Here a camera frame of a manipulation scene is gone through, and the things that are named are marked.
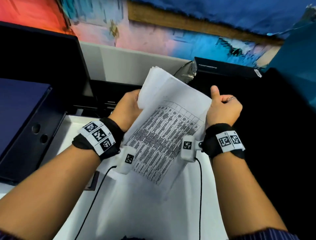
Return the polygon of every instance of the red wall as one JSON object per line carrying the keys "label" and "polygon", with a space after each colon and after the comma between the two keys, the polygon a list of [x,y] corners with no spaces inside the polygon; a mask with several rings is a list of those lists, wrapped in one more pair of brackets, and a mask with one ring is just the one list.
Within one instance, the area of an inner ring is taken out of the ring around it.
{"label": "red wall", "polygon": [[74,35],[57,0],[0,0],[0,21]]}

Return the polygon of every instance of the human hand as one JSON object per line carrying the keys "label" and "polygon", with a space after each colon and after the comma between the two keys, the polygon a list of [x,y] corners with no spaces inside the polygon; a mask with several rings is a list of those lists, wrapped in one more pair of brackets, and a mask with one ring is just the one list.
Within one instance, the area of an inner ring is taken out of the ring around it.
{"label": "human hand", "polygon": [[228,103],[223,103],[230,97],[233,97],[233,95],[220,95],[217,86],[211,87],[212,104],[206,115],[207,127],[217,123],[227,123],[232,126],[236,122],[242,110],[242,105],[236,98]]}
{"label": "human hand", "polygon": [[109,119],[116,122],[123,132],[131,127],[142,112],[142,109],[139,109],[137,105],[139,92],[140,89],[125,93],[109,116]]}

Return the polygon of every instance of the silver ring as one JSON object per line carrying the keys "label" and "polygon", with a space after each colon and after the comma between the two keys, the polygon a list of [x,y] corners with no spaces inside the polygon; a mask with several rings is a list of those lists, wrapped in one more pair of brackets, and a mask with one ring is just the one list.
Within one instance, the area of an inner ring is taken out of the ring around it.
{"label": "silver ring", "polygon": [[232,97],[230,97],[229,99],[227,99],[227,103],[230,101],[230,100],[232,100],[232,99],[234,99],[234,98],[236,98],[236,97],[234,97],[234,96],[232,96]]}

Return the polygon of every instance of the wooden beam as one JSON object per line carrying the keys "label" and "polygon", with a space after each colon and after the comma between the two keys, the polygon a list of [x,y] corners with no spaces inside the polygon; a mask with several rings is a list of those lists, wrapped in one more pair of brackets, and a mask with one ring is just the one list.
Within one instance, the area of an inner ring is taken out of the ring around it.
{"label": "wooden beam", "polygon": [[148,4],[128,0],[127,7],[128,19],[137,22],[207,33],[230,39],[251,41],[258,44],[282,45],[284,43],[283,39],[242,31],[225,24],[216,24],[205,20],[199,20],[182,14],[154,8]]}

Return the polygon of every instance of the black wrist strap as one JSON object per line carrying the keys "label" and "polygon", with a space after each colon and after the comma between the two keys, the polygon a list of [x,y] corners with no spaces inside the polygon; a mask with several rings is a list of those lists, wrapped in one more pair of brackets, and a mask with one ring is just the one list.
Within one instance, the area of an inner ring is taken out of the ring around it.
{"label": "black wrist strap", "polygon": [[[112,157],[119,153],[119,147],[124,137],[124,132],[113,120],[107,117],[100,119],[100,121],[104,123],[115,139],[115,144],[113,144],[109,149],[100,155],[100,160],[102,161],[103,159]],[[79,134],[74,138],[72,145],[80,149],[92,149],[95,151],[91,143],[82,134]]]}
{"label": "black wrist strap", "polygon": [[[226,131],[234,131],[234,129],[229,124],[217,123],[205,131],[206,135],[202,142],[202,149],[211,159],[223,153],[216,135]],[[234,149],[230,152],[241,159],[245,159],[245,153],[242,149]]]}

